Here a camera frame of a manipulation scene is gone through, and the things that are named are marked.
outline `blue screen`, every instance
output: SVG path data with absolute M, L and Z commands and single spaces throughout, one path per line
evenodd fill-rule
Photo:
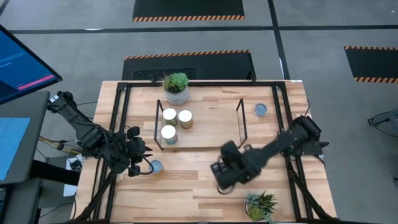
M 57 80 L 50 70 L 0 31 L 0 102 Z

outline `white lid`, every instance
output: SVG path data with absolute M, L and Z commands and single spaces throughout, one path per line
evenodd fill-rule
M 188 122 L 192 119 L 192 113 L 189 110 L 183 110 L 178 114 L 178 118 L 182 122 Z
M 173 108 L 166 108 L 163 110 L 163 118 L 165 120 L 171 120 L 174 119 L 177 115 L 177 112 Z
M 162 137 L 166 139 L 171 139 L 175 136 L 175 128 L 171 125 L 166 125 L 162 128 Z

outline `monitor screen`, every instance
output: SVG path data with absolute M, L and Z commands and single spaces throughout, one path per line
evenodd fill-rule
M 0 25 L 0 104 L 60 81 L 60 75 Z

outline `white ceramic pot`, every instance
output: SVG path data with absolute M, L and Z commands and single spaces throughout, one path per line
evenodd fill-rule
M 169 93 L 166 89 L 164 89 L 164 95 L 169 103 L 173 105 L 181 105 L 188 100 L 189 89 L 188 86 L 186 86 L 185 89 L 179 93 Z

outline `concrete floor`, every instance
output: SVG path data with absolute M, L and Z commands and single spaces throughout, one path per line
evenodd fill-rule
M 267 1 L 243 2 L 244 21 L 132 23 L 134 1 L 10 0 L 0 23 L 11 30 L 272 25 Z M 398 24 L 396 0 L 274 2 L 280 26 Z M 322 139 L 331 143 L 324 152 L 338 216 L 348 221 L 398 223 L 398 189 L 392 183 L 392 177 L 398 176 L 398 139 L 377 132 L 366 122 L 375 114 L 398 108 L 398 102 L 388 100 L 398 94 L 398 86 L 354 82 L 343 50 L 345 45 L 398 47 L 398 30 L 300 30 L 282 31 L 281 36 L 290 77 L 303 80 L 313 118 L 323 130 Z M 17 37 L 64 78 L 48 89 L 52 93 L 70 91 L 77 102 L 96 101 L 103 80 L 120 80 L 123 58 L 128 55 L 249 49 L 259 79 L 282 79 L 273 31 Z M 95 105 L 81 110 L 93 116 Z M 42 135 L 75 137 L 59 115 L 50 113 Z M 46 156 L 63 155 L 44 145 L 39 149 Z M 63 222 L 71 209 L 66 205 L 40 222 Z

